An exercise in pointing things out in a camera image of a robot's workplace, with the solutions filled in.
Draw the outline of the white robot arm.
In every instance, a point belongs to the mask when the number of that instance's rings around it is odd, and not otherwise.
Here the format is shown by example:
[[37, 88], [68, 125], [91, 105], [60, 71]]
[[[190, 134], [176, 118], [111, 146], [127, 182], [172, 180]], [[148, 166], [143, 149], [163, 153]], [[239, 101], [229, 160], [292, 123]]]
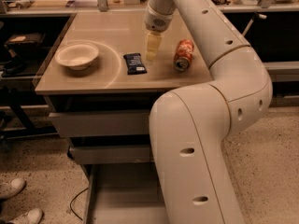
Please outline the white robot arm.
[[245, 224], [222, 140], [262, 117], [272, 81], [246, 38], [211, 0], [149, 0], [145, 23], [178, 12], [211, 81], [171, 90], [149, 115], [151, 149], [170, 224]]

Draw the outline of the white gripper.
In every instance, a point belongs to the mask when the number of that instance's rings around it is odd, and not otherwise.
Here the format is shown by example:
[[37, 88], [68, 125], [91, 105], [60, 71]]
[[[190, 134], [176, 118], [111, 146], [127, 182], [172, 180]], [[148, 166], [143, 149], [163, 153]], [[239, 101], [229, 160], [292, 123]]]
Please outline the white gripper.
[[152, 7], [147, 5], [145, 25], [150, 32], [147, 35], [146, 60], [152, 62], [160, 47], [162, 36], [160, 33], [167, 30], [173, 19], [174, 7]]

